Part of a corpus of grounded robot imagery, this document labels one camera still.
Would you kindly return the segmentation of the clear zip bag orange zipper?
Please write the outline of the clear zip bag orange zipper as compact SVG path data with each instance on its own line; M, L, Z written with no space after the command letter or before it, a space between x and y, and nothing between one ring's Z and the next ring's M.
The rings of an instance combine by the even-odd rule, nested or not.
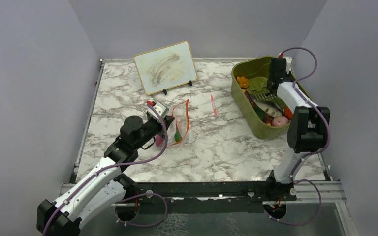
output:
M171 116L175 118L168 128L168 148L177 146L183 143L185 137L189 133L190 119L189 119L189 99L176 104L171 109ZM178 143L174 140L174 134L178 129L182 135L182 140Z

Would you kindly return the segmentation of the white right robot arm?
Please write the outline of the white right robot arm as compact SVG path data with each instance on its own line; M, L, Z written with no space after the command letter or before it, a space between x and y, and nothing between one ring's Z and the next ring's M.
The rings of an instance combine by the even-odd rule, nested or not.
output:
M290 60L283 56L270 60L266 88L281 99L293 114L287 132L288 155L273 170L275 181L264 187L265 196L276 200L284 194L282 184L290 184L311 155L324 151L330 143L331 111L319 106L299 87L290 72Z

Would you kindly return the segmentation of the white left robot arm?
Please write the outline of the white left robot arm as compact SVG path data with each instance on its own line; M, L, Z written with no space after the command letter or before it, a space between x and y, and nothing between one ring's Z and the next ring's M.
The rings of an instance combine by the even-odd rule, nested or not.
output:
M52 202L42 201L37 209L36 228L44 236L77 236L84 226L111 204L134 198L133 181L117 178L138 157L138 150L156 135L164 135L174 117L164 115L163 121L151 115L143 122L129 116L120 134L108 147L96 166L75 186Z

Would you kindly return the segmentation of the magenta toy beet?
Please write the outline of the magenta toy beet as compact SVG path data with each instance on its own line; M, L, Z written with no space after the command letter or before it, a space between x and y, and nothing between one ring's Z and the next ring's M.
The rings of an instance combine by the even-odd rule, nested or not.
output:
M157 147L160 147L163 145L164 143L164 140L165 140L165 137L164 136L161 136L161 135L156 135L155 136L155 144Z

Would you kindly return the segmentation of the green toy cucumber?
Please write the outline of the green toy cucumber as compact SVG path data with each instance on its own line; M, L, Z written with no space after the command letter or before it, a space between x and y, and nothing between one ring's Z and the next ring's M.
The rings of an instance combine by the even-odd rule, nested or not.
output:
M176 129L174 134L174 140L176 143L180 142L182 140L182 135L178 129Z

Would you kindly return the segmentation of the red toy chili pepper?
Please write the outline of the red toy chili pepper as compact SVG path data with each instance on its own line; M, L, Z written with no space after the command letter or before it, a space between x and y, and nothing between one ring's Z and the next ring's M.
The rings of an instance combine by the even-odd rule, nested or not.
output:
M283 111L283 114L284 114L284 116L285 116L288 120L292 120L292 118L293 118L293 113L292 113L292 111L291 111L289 108L285 108L284 111Z

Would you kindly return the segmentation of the orange yellow toy pepper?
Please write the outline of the orange yellow toy pepper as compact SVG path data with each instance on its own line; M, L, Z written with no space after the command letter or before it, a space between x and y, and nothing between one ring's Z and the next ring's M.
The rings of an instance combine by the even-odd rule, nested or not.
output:
M238 82L241 89L247 89L250 86L249 79L244 76L242 77L238 76L236 78L236 81Z

